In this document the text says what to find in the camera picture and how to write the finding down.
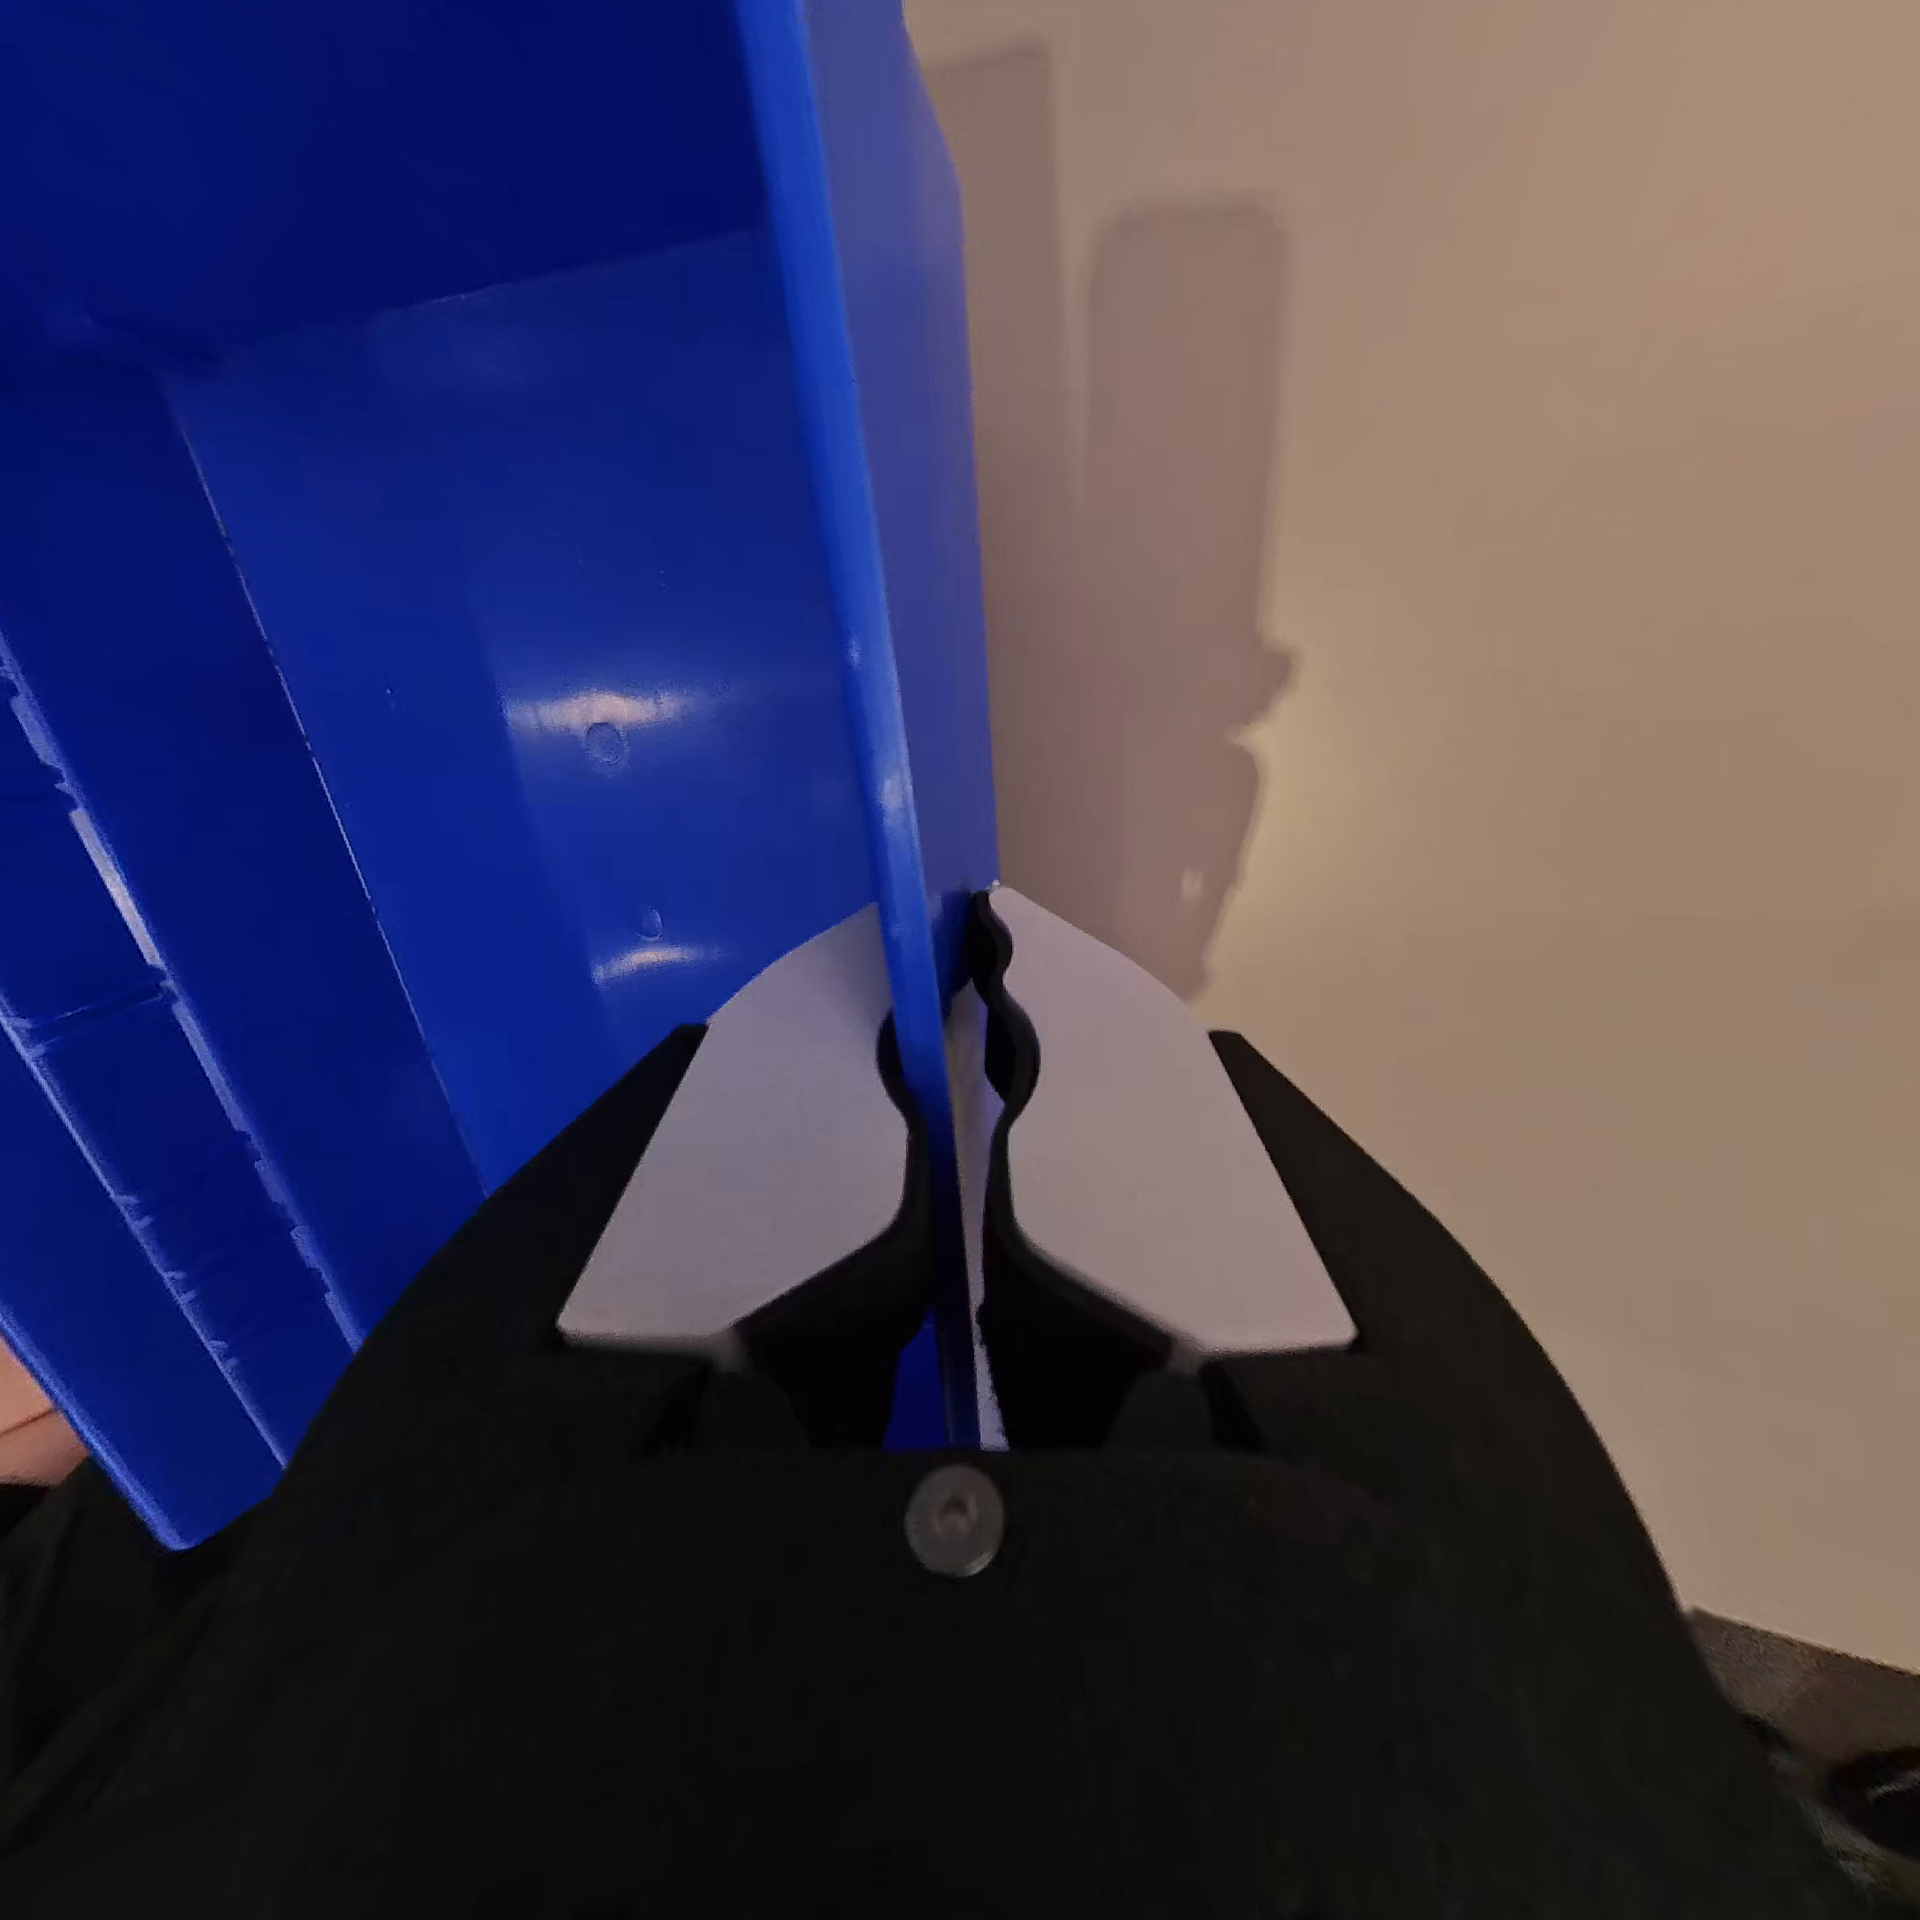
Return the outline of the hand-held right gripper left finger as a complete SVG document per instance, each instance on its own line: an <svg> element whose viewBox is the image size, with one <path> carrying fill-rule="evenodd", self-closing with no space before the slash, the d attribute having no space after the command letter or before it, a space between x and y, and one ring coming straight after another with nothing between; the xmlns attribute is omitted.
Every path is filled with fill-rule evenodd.
<svg viewBox="0 0 1920 1920"><path fill-rule="evenodd" d="M919 1332L921 1118L864 906L705 1021L559 1334L765 1377L810 1442L878 1445Z"/></svg>

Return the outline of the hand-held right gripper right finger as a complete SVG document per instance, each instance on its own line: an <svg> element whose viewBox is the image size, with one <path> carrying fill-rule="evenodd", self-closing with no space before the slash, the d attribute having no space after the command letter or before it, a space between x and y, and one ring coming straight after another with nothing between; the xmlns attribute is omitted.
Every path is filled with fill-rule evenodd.
<svg viewBox="0 0 1920 1920"><path fill-rule="evenodd" d="M1359 1339L1207 1030L1006 885L970 906L970 1291L994 1445Z"/></svg>

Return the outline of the blue plastic bin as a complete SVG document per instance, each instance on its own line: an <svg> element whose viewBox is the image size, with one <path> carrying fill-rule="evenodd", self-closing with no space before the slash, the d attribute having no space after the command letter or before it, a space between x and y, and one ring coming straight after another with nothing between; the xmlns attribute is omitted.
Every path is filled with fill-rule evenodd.
<svg viewBox="0 0 1920 1920"><path fill-rule="evenodd" d="M159 1547L482 1194L996 876L902 3L3 3L3 1334Z"/></svg>

